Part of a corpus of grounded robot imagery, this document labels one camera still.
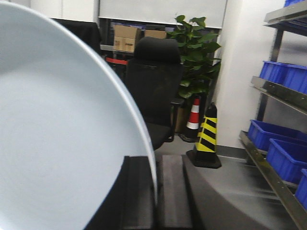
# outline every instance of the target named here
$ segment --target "black office chair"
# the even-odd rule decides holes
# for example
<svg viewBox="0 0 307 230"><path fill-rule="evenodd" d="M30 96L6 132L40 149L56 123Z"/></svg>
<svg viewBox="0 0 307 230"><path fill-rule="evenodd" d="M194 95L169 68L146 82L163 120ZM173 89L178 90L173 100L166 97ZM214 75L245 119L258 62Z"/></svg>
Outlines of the black office chair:
<svg viewBox="0 0 307 230"><path fill-rule="evenodd" d="M144 37L128 62L124 83L145 120L154 150L174 140L177 110L183 103L175 99L182 75L175 39Z"/></svg>
<svg viewBox="0 0 307 230"><path fill-rule="evenodd" d="M80 22L66 19L53 18L54 21L58 22L78 38L80 38L84 43L86 43L90 48L96 51L97 54L101 54L100 42L101 36L97 26L97 23L93 22Z"/></svg>

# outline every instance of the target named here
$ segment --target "cardboard box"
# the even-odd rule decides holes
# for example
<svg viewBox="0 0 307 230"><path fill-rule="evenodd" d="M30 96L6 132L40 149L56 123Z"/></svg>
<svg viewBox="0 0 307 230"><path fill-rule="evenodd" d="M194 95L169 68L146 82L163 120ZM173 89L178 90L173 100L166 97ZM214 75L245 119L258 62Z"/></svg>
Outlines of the cardboard box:
<svg viewBox="0 0 307 230"><path fill-rule="evenodd" d="M145 30L145 37L166 38L166 32L159 30Z"/></svg>
<svg viewBox="0 0 307 230"><path fill-rule="evenodd" d="M133 26L114 26L114 50L134 52L141 30Z"/></svg>

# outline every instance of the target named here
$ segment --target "yellow and black traffic cone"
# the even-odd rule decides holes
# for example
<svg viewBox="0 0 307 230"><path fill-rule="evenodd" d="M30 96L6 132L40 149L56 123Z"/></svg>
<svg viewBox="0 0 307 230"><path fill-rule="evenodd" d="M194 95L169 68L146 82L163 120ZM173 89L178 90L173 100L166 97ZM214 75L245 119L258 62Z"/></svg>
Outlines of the yellow and black traffic cone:
<svg viewBox="0 0 307 230"><path fill-rule="evenodd" d="M197 167L217 169L222 166L216 155L217 109L214 103L208 106L198 132L198 140L187 156Z"/></svg>
<svg viewBox="0 0 307 230"><path fill-rule="evenodd" d="M178 136L185 142L195 142L197 139L197 133L199 129L200 121L200 99L195 98L193 106L191 108L191 113L187 126L184 129L183 133L180 133Z"/></svg>

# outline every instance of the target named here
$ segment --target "orange and white traffic cone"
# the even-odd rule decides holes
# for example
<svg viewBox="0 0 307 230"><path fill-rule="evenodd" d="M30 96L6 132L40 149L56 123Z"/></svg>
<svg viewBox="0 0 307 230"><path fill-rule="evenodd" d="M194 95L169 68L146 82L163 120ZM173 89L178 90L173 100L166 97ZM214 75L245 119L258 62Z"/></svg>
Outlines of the orange and white traffic cone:
<svg viewBox="0 0 307 230"><path fill-rule="evenodd" d="M195 98L187 126L179 137L185 142L195 142L197 139L200 119L200 99Z"/></svg>

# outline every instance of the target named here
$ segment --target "blue plastic bin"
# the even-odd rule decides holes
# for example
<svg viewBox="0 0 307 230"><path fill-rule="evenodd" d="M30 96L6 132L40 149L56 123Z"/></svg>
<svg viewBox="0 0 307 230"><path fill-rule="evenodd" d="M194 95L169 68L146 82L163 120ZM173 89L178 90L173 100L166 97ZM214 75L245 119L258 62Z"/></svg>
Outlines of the blue plastic bin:
<svg viewBox="0 0 307 230"><path fill-rule="evenodd" d="M269 149L270 138L301 145L307 144L307 134L301 131L256 120L251 120L248 138L258 149L264 151Z"/></svg>
<svg viewBox="0 0 307 230"><path fill-rule="evenodd" d="M290 5L298 3L300 1L303 1L303 0L286 0L285 3L284 3L284 7L290 6Z"/></svg>
<svg viewBox="0 0 307 230"><path fill-rule="evenodd" d="M301 170L307 168L307 145L270 139L267 162L285 181L298 184Z"/></svg>
<svg viewBox="0 0 307 230"><path fill-rule="evenodd" d="M301 202L303 207L307 210L307 170L302 169L302 179L298 184L295 192L296 198Z"/></svg>
<svg viewBox="0 0 307 230"><path fill-rule="evenodd" d="M283 84L287 71L287 64L273 61L263 61L263 67L259 77L278 84Z"/></svg>
<svg viewBox="0 0 307 230"><path fill-rule="evenodd" d="M288 64L283 85L298 92L307 93L307 67Z"/></svg>

